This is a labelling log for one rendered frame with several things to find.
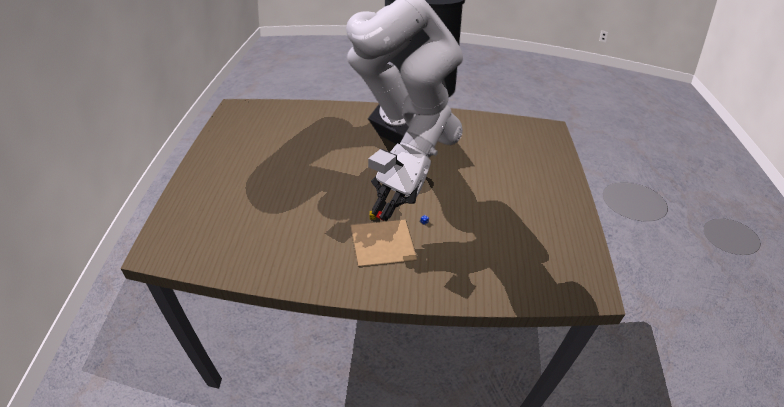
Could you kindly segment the beige flat mat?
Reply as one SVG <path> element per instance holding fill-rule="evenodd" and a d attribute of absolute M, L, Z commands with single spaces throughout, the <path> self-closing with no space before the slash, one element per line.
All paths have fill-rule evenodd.
<path fill-rule="evenodd" d="M 416 261 L 406 220 L 351 225 L 358 267 Z"/>

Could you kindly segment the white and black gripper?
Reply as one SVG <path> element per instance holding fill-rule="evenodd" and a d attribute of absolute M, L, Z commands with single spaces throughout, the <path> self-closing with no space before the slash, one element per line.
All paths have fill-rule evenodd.
<path fill-rule="evenodd" d="M 404 166 L 396 164 L 385 174 L 378 172 L 371 180 L 378 196 L 372 208 L 372 214 L 377 216 L 378 212 L 382 212 L 385 207 L 380 215 L 380 218 L 384 221 L 391 218 L 396 207 L 405 203 L 414 204 L 416 202 L 416 196 L 418 196 L 424 184 L 431 164 L 431 160 L 425 153 L 406 143 L 401 142 L 397 144 L 391 153 L 396 154 L 397 160 L 403 163 Z M 382 186 L 380 183 L 382 183 Z M 390 190 L 395 191 L 395 194 L 390 203 L 386 204 L 385 200 Z"/>

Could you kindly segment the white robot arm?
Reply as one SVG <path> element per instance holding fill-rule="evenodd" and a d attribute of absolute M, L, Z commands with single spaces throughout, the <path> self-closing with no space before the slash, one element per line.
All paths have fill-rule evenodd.
<path fill-rule="evenodd" d="M 389 61 L 422 29 L 430 39 L 399 72 Z M 431 157 L 438 153 L 437 142 L 453 145 L 460 140 L 462 124 L 447 105 L 444 78 L 462 63 L 463 54 L 425 0 L 396 0 L 377 13 L 359 12 L 349 19 L 346 31 L 353 46 L 347 60 L 382 107 L 382 119 L 392 126 L 408 125 L 402 143 Z"/>

